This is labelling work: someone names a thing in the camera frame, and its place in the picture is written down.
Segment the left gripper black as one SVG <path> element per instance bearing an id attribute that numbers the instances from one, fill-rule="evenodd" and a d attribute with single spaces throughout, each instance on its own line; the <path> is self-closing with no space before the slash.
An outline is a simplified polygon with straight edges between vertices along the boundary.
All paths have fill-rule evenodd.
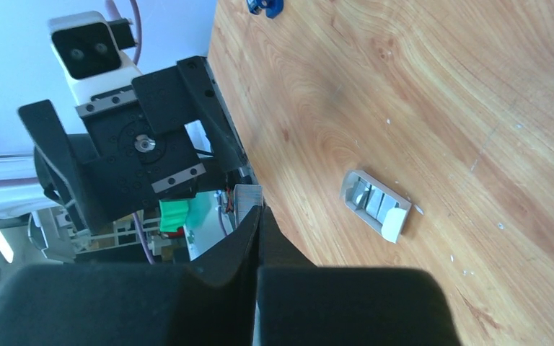
<path id="1" fill-rule="evenodd" d="M 76 106 L 89 135 L 66 133 L 49 100 L 17 111 L 39 156 L 69 195 L 61 197 L 64 206 L 93 234 L 160 200 L 222 190 L 224 172 L 247 163 L 206 58 L 180 60 L 132 79 L 131 85 Z M 185 129 L 197 120 L 214 157 L 200 157 Z"/>

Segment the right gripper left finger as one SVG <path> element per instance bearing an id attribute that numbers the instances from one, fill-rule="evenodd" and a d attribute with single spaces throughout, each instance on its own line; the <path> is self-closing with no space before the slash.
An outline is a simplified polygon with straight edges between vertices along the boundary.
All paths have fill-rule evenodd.
<path id="1" fill-rule="evenodd" d="M 0 345 L 250 345 L 260 219 L 188 264 L 25 267 L 0 286 Z"/>

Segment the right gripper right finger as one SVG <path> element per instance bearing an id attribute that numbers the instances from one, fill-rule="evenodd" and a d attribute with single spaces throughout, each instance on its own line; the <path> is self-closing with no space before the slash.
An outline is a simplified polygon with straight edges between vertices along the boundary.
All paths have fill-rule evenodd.
<path id="1" fill-rule="evenodd" d="M 459 345 L 443 290 L 410 267 L 321 267 L 281 232 L 259 230 L 262 345 Z"/>

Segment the staple strip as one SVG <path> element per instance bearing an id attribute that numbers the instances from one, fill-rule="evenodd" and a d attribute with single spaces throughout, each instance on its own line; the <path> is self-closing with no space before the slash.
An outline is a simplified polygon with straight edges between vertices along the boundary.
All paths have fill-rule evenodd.
<path id="1" fill-rule="evenodd" d="M 235 185 L 234 187 L 234 219 L 238 227 L 245 216 L 255 206 L 263 206 L 263 187 L 261 185 Z"/>

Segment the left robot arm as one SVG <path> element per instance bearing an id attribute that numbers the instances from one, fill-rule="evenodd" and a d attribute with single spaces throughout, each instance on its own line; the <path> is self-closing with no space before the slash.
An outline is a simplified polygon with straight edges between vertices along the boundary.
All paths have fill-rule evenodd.
<path id="1" fill-rule="evenodd" d="M 160 200 L 231 187 L 247 163 L 203 57 L 146 75 L 122 57 L 69 82 L 86 133 L 66 133 L 48 100 L 19 108 L 33 151 L 0 162 L 0 220 L 62 207 L 96 234 Z"/>

